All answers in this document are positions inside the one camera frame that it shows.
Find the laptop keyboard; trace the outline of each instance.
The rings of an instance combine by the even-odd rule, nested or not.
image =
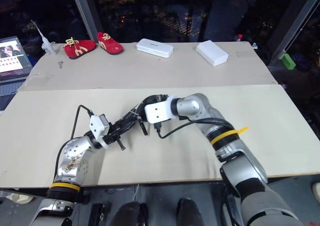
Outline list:
[[[23,83],[23,81],[20,81],[0,85],[0,97],[16,94]]]

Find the laptop screen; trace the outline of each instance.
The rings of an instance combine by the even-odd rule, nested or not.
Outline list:
[[[24,49],[16,36],[0,39],[0,83],[20,80],[32,70]]]

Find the robotic arm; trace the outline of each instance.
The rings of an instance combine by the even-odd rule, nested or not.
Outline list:
[[[113,142],[118,142],[124,150],[121,134],[136,122],[145,135],[143,122],[154,124],[161,137],[161,123],[176,118],[196,123],[212,144],[217,158],[224,163],[220,169],[223,181],[236,197],[241,198],[245,226],[303,226],[284,200],[267,186],[264,168],[239,138],[238,131],[210,105],[205,95],[196,93],[185,98],[153,95],[114,124],[103,114],[88,113],[90,131],[64,144],[62,164],[29,226],[72,225],[68,217],[85,180],[91,156]]]

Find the white tissue box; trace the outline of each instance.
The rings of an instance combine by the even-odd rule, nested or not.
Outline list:
[[[195,50],[212,66],[217,66],[227,62],[229,56],[229,54],[219,48],[211,40],[199,43]]]

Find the green object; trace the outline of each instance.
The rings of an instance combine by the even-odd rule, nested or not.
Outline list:
[[[285,53],[281,59],[281,62],[288,70],[293,70],[296,63],[292,60],[289,54]]]

